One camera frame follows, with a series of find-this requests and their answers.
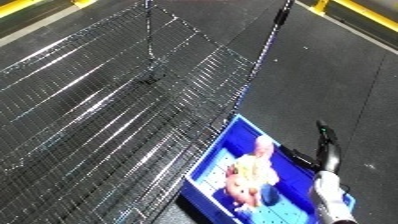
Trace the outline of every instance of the plush toy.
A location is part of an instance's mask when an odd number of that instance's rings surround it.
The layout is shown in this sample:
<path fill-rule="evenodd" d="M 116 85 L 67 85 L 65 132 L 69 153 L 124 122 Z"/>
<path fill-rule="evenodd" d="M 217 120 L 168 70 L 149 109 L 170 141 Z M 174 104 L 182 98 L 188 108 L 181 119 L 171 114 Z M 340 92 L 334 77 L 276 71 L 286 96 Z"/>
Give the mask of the plush toy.
<path fill-rule="evenodd" d="M 253 153 L 243 155 L 227 168 L 225 192 L 234 198 L 236 211 L 260 206 L 264 201 L 264 187 L 269 189 L 279 181 L 271 167 L 273 152 L 272 140 L 268 136 L 260 136 L 255 141 Z"/>

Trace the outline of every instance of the blue plastic tray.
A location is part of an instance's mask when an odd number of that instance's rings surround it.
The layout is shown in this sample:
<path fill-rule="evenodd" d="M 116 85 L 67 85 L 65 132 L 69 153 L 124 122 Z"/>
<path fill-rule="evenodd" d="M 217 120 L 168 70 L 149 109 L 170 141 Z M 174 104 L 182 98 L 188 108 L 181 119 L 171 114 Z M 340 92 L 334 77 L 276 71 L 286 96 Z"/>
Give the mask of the blue plastic tray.
<path fill-rule="evenodd" d="M 241 115 L 237 115 L 186 175 L 182 195 L 213 223 L 316 223 L 314 208 L 308 198 L 314 173 L 297 167 L 276 149 L 271 161 L 280 177 L 276 185 L 281 200 L 274 206 L 261 206 L 251 213 L 236 213 L 232 198 L 225 195 L 225 170 L 236 158 L 253 150 L 257 136 L 265 135 Z M 355 199 L 344 197 L 352 210 Z"/>

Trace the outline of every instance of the gray floor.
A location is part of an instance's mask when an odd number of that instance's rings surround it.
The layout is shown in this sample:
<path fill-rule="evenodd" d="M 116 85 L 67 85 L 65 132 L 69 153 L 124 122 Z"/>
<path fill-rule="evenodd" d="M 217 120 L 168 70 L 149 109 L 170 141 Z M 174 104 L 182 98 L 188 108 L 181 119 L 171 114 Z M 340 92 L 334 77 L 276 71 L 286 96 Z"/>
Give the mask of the gray floor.
<path fill-rule="evenodd" d="M 4 68 L 132 4 L 98 2 L 0 48 Z M 161 4 L 254 60 L 281 2 L 162 1 Z M 281 143 L 313 154 L 314 122 L 337 131 L 342 180 L 357 198 L 360 223 L 396 223 L 398 56 L 296 5 L 241 113 Z M 160 223 L 204 223 L 178 199 Z"/>

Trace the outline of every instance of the wire grid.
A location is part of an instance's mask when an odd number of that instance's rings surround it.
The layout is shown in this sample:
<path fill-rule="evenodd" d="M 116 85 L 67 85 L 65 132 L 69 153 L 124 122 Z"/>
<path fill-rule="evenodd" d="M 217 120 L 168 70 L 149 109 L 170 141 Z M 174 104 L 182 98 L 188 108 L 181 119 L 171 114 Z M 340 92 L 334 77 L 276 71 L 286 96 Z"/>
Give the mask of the wire grid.
<path fill-rule="evenodd" d="M 142 223 L 212 143 L 252 63 L 142 4 L 0 72 L 0 220 Z"/>

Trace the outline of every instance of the toy figure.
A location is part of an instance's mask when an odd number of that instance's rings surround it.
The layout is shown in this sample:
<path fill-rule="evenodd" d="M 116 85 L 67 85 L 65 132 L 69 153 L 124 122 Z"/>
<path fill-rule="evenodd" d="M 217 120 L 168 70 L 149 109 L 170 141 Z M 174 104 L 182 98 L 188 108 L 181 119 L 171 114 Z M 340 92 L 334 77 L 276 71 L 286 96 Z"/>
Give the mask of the toy figure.
<path fill-rule="evenodd" d="M 234 198 L 234 206 L 240 206 L 236 211 L 250 210 L 262 201 L 274 204 L 278 200 L 273 186 L 279 177 L 270 161 L 273 152 L 272 140 L 263 135 L 256 139 L 253 153 L 243 155 L 228 167 L 225 192 Z"/>

